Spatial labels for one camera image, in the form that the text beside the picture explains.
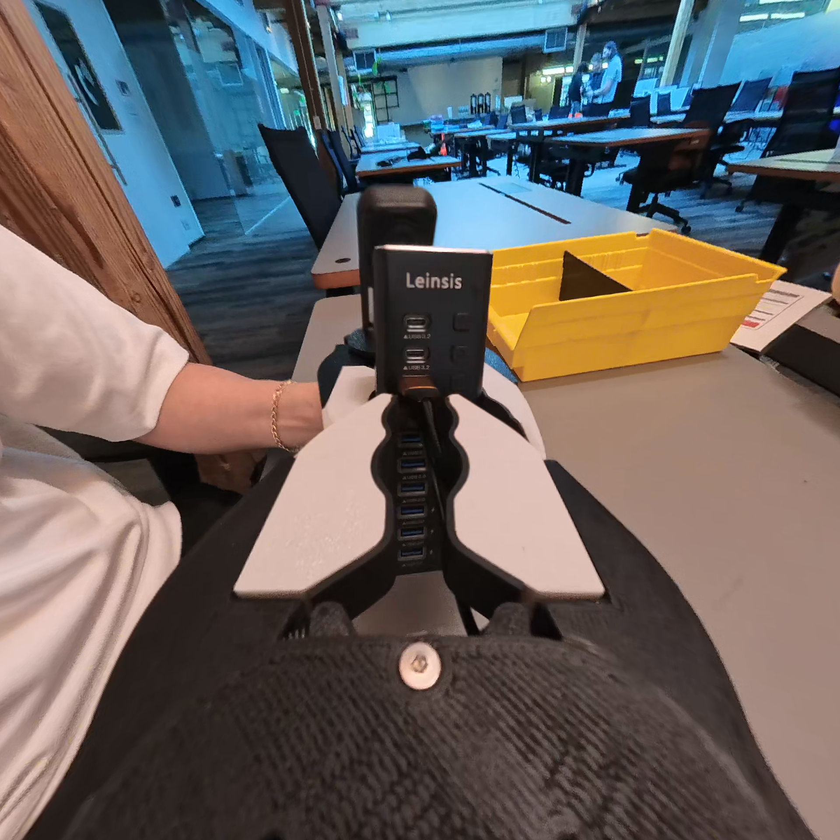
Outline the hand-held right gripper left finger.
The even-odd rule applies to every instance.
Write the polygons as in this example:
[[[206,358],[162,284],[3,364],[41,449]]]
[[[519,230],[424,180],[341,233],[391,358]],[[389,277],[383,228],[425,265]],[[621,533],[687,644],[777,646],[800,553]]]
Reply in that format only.
[[[290,468],[234,585],[242,599],[336,602],[355,617],[396,580],[393,504],[375,479],[392,395],[325,428]]]

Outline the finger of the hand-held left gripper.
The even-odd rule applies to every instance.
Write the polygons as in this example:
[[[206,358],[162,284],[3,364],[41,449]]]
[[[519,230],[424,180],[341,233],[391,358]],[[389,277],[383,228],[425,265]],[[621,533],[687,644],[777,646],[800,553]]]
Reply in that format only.
[[[542,460],[547,458],[543,436],[532,409],[518,384],[484,382],[482,408],[524,437]]]
[[[326,430],[351,417],[368,403],[379,407],[376,427],[382,431],[383,415],[387,408],[387,393],[378,393],[375,369],[364,365],[345,365],[340,368],[336,382],[322,409],[322,426]]]

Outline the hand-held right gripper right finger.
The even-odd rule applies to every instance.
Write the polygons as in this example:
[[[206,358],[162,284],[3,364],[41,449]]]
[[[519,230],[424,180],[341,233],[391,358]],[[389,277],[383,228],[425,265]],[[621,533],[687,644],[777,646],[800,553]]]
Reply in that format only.
[[[481,405],[446,403],[460,467],[447,498],[449,587],[485,618],[505,603],[600,601],[605,584],[547,459]]]

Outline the red black USB-A cable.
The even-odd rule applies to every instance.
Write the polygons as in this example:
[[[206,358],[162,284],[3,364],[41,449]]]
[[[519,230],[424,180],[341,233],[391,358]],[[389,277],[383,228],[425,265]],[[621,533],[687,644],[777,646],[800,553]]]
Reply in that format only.
[[[443,484],[438,481],[438,479],[443,480],[445,478],[444,447],[442,445],[441,433],[438,431],[438,418],[435,413],[435,407],[438,403],[440,403],[439,390],[428,376],[413,375],[404,376],[400,380],[399,393],[401,400],[406,401],[406,404],[408,401],[411,401],[420,406],[417,408],[418,415],[422,408],[423,419],[426,426],[426,432],[424,434],[428,438],[434,452],[434,454],[431,455],[433,463],[431,470],[437,499],[437,508],[441,522],[445,526],[447,523],[445,503],[448,498],[448,486],[446,481],[444,481]],[[480,630],[470,607],[466,602],[458,598],[455,591],[449,587],[448,578],[446,577],[446,563],[442,562],[442,568],[444,570],[444,582],[450,589],[451,593],[455,596],[458,615],[467,636],[479,636]]]

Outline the black usb hub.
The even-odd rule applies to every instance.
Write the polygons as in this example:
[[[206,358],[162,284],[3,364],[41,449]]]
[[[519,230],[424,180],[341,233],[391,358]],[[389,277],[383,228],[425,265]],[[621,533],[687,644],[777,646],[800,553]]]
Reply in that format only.
[[[448,434],[453,420],[447,399],[460,395],[475,402],[482,393],[492,257],[485,251],[432,248],[426,258],[410,257],[419,270],[415,290],[437,289],[437,388],[435,407],[444,447],[448,494],[459,476],[459,457]],[[392,436],[386,485],[392,492],[397,572],[439,571],[445,556],[447,525],[441,522],[433,485],[433,448],[424,434],[422,408],[394,397],[386,415]]]

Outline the yellow plastic bin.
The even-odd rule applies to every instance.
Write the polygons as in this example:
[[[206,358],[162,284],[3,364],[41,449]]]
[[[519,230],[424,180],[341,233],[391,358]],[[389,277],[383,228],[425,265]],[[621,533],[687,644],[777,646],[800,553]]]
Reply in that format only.
[[[631,291],[559,301],[566,251]],[[662,229],[504,248],[487,336],[523,382],[712,354],[785,271]]]

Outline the person's left forearm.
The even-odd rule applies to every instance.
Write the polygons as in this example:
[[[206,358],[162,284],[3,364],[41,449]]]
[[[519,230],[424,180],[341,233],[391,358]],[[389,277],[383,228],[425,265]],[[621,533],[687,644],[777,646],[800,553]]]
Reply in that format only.
[[[315,382],[253,380],[187,364],[166,393],[156,425],[138,441],[192,455],[264,448],[291,452],[322,429]]]

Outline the wooden office desk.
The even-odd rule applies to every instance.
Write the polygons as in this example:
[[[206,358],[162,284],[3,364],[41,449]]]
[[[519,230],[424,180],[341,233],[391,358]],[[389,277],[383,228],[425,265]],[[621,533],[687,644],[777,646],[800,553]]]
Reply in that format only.
[[[587,167],[607,151],[633,150],[643,172],[691,171],[711,139],[708,128],[610,129],[567,134],[542,141],[544,152],[560,152],[569,160],[565,191],[580,196]]]
[[[805,211],[838,213],[839,193],[829,189],[839,183],[839,163],[833,155],[834,149],[811,150],[727,165],[729,174],[770,180],[770,185],[752,184],[758,188],[756,201],[780,206],[759,254],[762,261],[779,261]]]
[[[416,181],[448,182],[461,165],[459,157],[411,154],[367,154],[360,158],[355,176],[364,186],[374,183],[414,184]]]

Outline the black office chair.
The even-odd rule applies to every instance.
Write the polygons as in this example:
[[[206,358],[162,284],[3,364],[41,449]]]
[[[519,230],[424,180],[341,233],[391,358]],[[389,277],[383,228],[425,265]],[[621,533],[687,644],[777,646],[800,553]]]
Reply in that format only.
[[[780,122],[761,158],[798,154],[827,147],[833,136],[829,126],[833,119],[838,85],[838,67],[795,72],[787,90]],[[735,207],[735,212],[741,213],[750,202],[769,201],[782,187],[790,187],[800,193],[817,189],[814,182],[759,175],[749,193]]]
[[[340,210],[341,199],[322,168],[307,131],[302,127],[272,129],[262,123],[258,130],[271,163],[320,249]]]
[[[632,189],[626,210],[647,217],[669,218],[681,234],[690,232],[688,221],[659,196],[696,186],[707,173],[711,147],[734,100],[739,84],[699,89],[693,96],[680,130],[703,130],[704,137],[647,143],[639,149],[639,163],[624,175]]]

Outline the black bin divider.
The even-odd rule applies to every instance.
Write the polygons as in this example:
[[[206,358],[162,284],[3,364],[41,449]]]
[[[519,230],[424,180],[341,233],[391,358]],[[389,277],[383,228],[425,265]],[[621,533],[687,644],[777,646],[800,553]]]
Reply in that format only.
[[[630,292],[631,289],[602,273],[581,258],[566,251],[560,281],[559,301],[607,297]]]

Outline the white t-shirt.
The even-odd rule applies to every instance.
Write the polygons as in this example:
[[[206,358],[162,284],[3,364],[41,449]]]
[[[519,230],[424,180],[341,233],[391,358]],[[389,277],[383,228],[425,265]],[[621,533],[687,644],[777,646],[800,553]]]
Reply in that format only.
[[[139,438],[188,359],[2,228],[2,838],[24,837],[46,808],[182,552],[173,504],[141,502],[43,427]]]

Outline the paper sheet on table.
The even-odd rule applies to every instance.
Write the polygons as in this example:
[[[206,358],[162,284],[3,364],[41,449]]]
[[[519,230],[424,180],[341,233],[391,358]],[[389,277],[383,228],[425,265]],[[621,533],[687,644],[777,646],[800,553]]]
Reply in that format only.
[[[744,318],[730,344],[762,354],[773,341],[830,299],[829,292],[776,280]]]

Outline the wooden pillar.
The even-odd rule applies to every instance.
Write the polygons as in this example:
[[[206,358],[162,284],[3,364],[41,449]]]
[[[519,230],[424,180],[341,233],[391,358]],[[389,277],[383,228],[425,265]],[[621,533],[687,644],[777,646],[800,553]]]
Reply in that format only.
[[[156,361],[217,372],[24,2],[2,2],[3,357],[61,429]]]

